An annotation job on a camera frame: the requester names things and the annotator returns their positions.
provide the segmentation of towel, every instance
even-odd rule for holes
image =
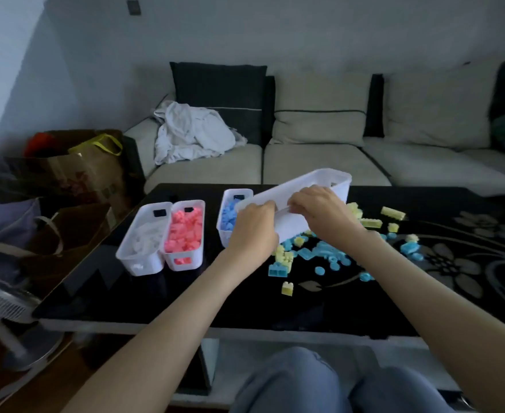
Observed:
[[[215,110],[166,100],[153,114],[161,122],[155,141],[156,165],[220,156],[247,143]]]

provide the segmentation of white plastic basket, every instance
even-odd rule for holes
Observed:
[[[220,242],[224,248],[228,247],[229,237],[232,235],[232,232],[229,230],[223,230],[221,227],[222,223],[222,210],[229,203],[230,200],[233,200],[235,195],[242,195],[244,199],[251,198],[254,193],[250,188],[230,188],[229,190],[224,191],[224,195],[222,196],[222,202],[220,203],[220,210],[218,212],[218,221],[216,222],[216,229],[218,229],[218,234],[220,235]]]
[[[201,245],[196,250],[186,250],[184,252],[168,253],[164,251],[164,243],[168,239],[169,229],[166,229],[163,238],[163,255],[166,263],[173,271],[187,271],[190,269],[197,269],[203,263],[203,248],[205,247],[205,202],[203,200],[188,200],[178,201],[172,205],[171,213],[183,210],[188,207],[199,207],[203,211],[203,231],[201,233]],[[191,263],[177,265],[175,259],[177,258],[191,258]]]
[[[266,201],[276,202],[275,230],[279,235],[279,242],[286,241],[291,237],[308,230],[306,219],[299,214],[289,212],[287,201],[293,193],[304,187],[314,184],[322,187],[331,187],[334,193],[344,202],[348,198],[348,189],[352,182],[352,176],[347,172],[323,168],[304,174],[294,180],[287,181],[277,187],[256,194],[253,197],[240,201],[235,205],[235,210],[244,209],[250,203],[264,204]]]
[[[137,254],[133,249],[133,242],[136,237],[136,231],[140,226],[148,222],[164,221],[162,229],[166,231],[170,225],[171,202],[154,202],[141,206],[136,213],[136,217],[128,228],[123,241],[116,251],[116,258],[123,263],[128,272],[134,276],[156,274],[163,269],[164,237],[161,236],[159,248],[151,254]]]

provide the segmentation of jeans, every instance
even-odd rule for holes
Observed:
[[[315,352],[291,347],[270,357],[239,390],[230,413],[453,413],[419,373],[382,368],[346,397],[336,372]]]

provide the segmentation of black glass tabletop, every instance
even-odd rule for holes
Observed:
[[[269,185],[160,184],[140,205],[161,201],[201,199],[206,203],[204,259],[196,270],[173,272],[165,265],[158,274],[131,276],[115,252],[137,208],[80,263],[35,310],[38,319],[147,324],[173,302],[223,249],[216,230],[222,195],[228,188]],[[364,217],[389,219],[383,206],[407,213],[398,222],[396,249],[405,235],[420,238],[424,261],[417,264],[430,275],[505,322],[505,209],[463,188],[351,187]],[[304,247],[318,242],[311,238]],[[268,277],[271,257],[227,298],[214,327],[292,330],[366,335],[417,336],[376,281],[362,282],[355,263],[339,271],[323,258],[296,257],[288,278]],[[316,266],[325,275],[314,273]],[[283,281],[294,284],[292,297],[281,294]]]

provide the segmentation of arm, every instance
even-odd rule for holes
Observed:
[[[330,189],[290,200],[310,229],[373,275],[481,412],[505,412],[505,325],[365,229]]]
[[[84,384],[63,413],[166,409],[224,300],[277,246],[273,201],[239,213],[226,250]]]

